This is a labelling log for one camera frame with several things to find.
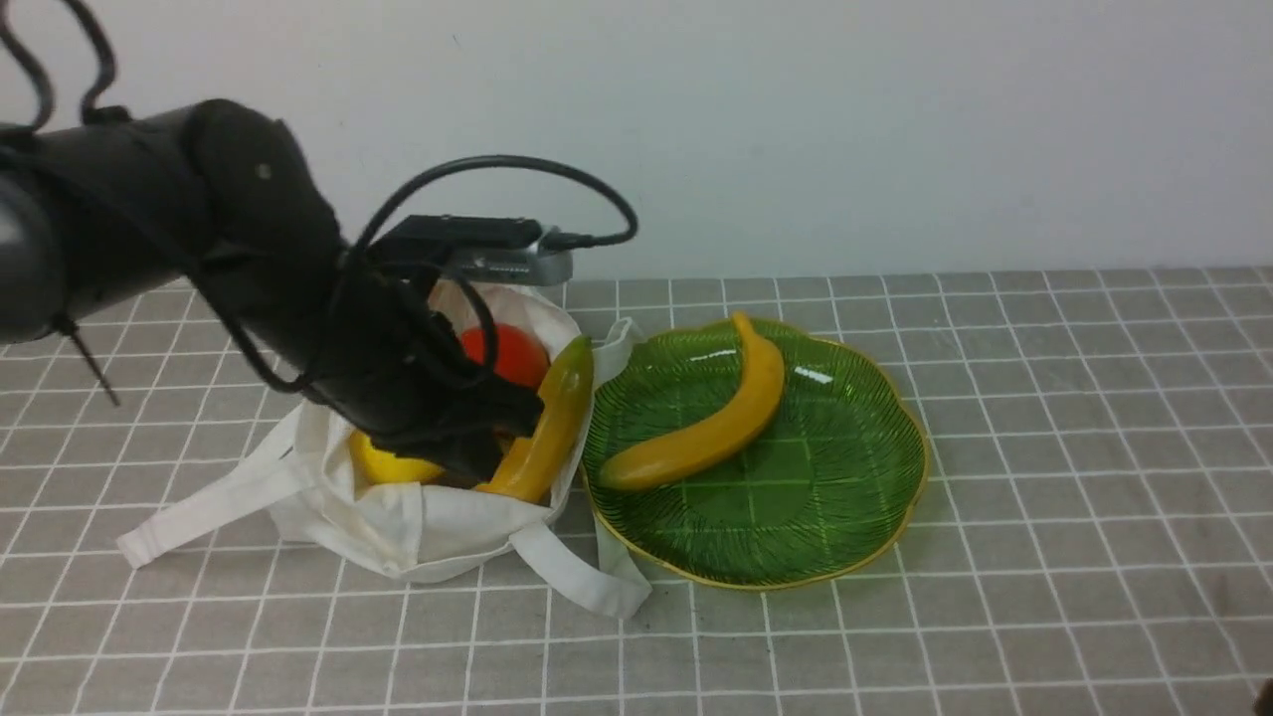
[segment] red tomato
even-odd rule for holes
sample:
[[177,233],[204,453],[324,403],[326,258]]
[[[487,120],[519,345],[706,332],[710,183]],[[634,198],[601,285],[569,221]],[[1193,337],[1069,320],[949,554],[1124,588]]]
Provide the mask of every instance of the red tomato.
[[[499,335],[499,355],[495,359],[495,375],[526,387],[537,389],[549,372],[549,354],[533,335],[505,325],[495,324]],[[465,354],[470,361],[481,363],[486,358],[486,341],[481,327],[472,327],[460,335]]]

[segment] banana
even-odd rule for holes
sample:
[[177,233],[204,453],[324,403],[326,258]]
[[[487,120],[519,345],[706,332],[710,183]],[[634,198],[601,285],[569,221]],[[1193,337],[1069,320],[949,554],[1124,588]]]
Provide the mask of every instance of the banana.
[[432,483],[446,471],[439,465],[414,457],[398,457],[378,450],[363,431],[349,436],[349,454],[354,470],[372,484]]
[[552,487],[579,438],[592,401],[592,341],[580,335],[561,350],[540,383],[544,414],[531,437],[519,437],[490,482],[475,487],[537,505]]
[[693,426],[606,460],[598,484],[635,492],[673,483],[733,456],[769,426],[783,397],[783,354],[745,313],[735,313],[733,325],[742,344],[742,380],[729,403]]

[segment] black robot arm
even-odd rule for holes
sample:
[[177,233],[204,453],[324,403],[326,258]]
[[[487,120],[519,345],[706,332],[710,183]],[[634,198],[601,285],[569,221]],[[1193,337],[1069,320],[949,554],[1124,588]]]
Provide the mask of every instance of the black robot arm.
[[[281,122],[229,101],[145,120],[85,106],[76,129],[0,130],[0,344],[74,336],[79,319],[185,274],[270,387],[332,408],[382,448],[479,478],[498,465],[494,432],[528,434],[542,405],[491,371],[493,320],[467,278],[564,280],[570,248],[636,231],[626,201],[578,169],[481,157],[415,177],[349,243]],[[523,219],[414,217],[373,243],[414,191],[486,167],[586,183],[620,209],[628,229],[588,237]],[[484,256],[502,257],[495,264],[504,269]],[[482,363],[465,357],[451,325],[429,308],[429,292],[446,278],[465,290],[486,331]],[[274,372],[256,340],[297,377]]]

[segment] canvas bag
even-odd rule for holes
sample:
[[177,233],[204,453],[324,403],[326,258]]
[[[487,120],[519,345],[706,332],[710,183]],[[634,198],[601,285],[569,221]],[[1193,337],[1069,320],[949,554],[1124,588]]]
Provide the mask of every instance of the canvas bag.
[[[476,285],[496,321],[532,333],[555,357],[579,326],[532,289]],[[477,324],[463,294],[439,284],[430,304],[458,330]],[[621,320],[594,349],[594,389],[628,364],[640,333]],[[288,541],[316,543],[395,580],[440,582],[517,552],[545,582],[575,604],[626,619],[651,592],[628,550],[597,526],[598,567],[549,529],[565,508],[592,419],[589,405],[573,454],[556,475],[547,507],[440,485],[358,480],[346,447],[353,427],[327,408],[303,403],[224,478],[172,505],[117,540],[134,568],[258,510]]]

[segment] green glass plate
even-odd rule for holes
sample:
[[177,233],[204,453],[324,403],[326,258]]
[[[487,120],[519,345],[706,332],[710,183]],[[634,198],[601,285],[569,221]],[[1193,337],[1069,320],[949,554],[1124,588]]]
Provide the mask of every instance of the green glass plate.
[[592,475],[621,450],[715,413],[741,373],[732,324],[657,335],[597,392],[583,452],[601,522],[630,549],[707,584],[779,589],[855,569],[887,549],[928,478],[928,440],[866,355],[754,320],[787,363],[778,415],[741,454],[648,492]]

